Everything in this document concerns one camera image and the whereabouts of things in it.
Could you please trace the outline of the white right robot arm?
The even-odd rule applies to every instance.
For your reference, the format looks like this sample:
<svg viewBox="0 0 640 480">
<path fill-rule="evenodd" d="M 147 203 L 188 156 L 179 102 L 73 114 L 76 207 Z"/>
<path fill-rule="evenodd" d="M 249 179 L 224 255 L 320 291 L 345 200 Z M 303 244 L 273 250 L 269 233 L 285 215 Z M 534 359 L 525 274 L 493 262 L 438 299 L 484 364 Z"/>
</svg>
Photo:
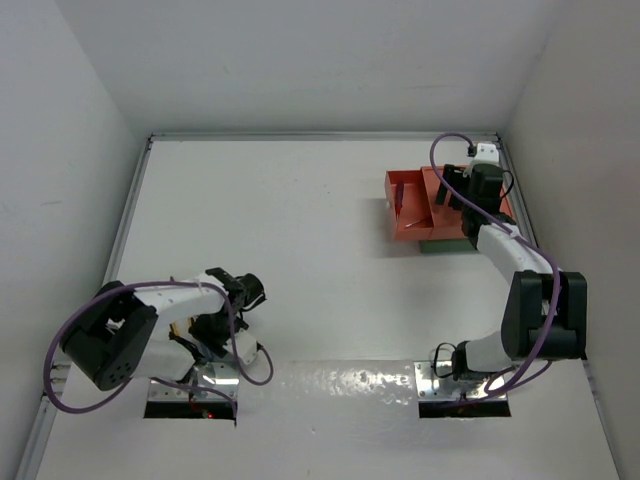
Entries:
<svg viewBox="0 0 640 480">
<path fill-rule="evenodd" d="M 509 284 L 498 330 L 459 343 L 448 375 L 456 381 L 483 380 L 537 360 L 584 360 L 587 280 L 579 272 L 554 268 L 501 211 L 503 170 L 476 164 L 464 174 L 461 167 L 447 164 L 442 177 L 436 202 L 450 197 L 449 205 L 462 212 L 463 235 Z"/>
</svg>

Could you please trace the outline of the salmon drawer box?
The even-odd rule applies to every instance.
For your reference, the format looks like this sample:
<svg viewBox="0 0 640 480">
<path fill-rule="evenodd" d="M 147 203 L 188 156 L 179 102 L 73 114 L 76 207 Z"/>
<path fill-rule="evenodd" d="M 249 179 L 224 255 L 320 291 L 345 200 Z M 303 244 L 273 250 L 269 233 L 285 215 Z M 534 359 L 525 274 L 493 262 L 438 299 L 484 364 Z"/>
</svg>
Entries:
<svg viewBox="0 0 640 480">
<path fill-rule="evenodd" d="M 445 202 L 436 203 L 436 196 L 440 187 L 440 180 L 432 167 L 422 167 L 421 174 L 426 191 L 426 241 L 459 240 L 463 239 L 462 211 L 455 210 L 448 205 L 450 196 Z"/>
</svg>

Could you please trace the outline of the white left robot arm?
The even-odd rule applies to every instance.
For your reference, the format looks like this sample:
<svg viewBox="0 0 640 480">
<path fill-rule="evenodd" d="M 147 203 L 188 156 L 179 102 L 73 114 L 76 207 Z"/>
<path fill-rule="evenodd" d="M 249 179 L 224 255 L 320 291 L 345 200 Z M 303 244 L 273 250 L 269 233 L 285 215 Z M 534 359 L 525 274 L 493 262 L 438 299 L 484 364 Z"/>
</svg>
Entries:
<svg viewBox="0 0 640 480">
<path fill-rule="evenodd" d="M 257 276 L 219 267 L 184 281 L 114 281 L 82 307 L 60 348 L 101 391 L 130 378 L 181 381 L 207 361 L 248 366 L 258 342 L 243 315 L 265 299 Z"/>
</svg>

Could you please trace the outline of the salmon pull-out drawer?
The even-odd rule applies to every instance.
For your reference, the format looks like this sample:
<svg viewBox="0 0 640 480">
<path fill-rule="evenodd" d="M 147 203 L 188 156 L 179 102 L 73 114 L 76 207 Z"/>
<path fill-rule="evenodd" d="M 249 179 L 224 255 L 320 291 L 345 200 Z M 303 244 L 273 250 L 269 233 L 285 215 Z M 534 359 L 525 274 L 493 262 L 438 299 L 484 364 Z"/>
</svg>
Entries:
<svg viewBox="0 0 640 480">
<path fill-rule="evenodd" d="M 405 183 L 403 207 L 399 218 L 394 212 L 396 184 Z M 426 218 L 426 191 L 421 170 L 391 170 L 385 176 L 385 195 L 391 222 L 391 236 L 396 242 L 419 242 L 426 238 L 426 228 L 406 229 L 405 225 Z"/>
</svg>

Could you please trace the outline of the blue handled screwdriver top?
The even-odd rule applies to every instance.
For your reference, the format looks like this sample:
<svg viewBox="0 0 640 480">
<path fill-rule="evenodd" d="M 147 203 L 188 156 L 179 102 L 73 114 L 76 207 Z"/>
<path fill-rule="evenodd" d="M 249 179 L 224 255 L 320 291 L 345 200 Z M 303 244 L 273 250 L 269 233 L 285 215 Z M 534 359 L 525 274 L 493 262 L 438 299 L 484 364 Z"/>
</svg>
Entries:
<svg viewBox="0 0 640 480">
<path fill-rule="evenodd" d="M 405 183 L 403 181 L 400 181 L 396 184 L 396 189 L 394 194 L 394 212 L 395 212 L 396 218 L 400 217 L 400 214 L 402 211 L 404 189 L 405 189 Z"/>
</svg>

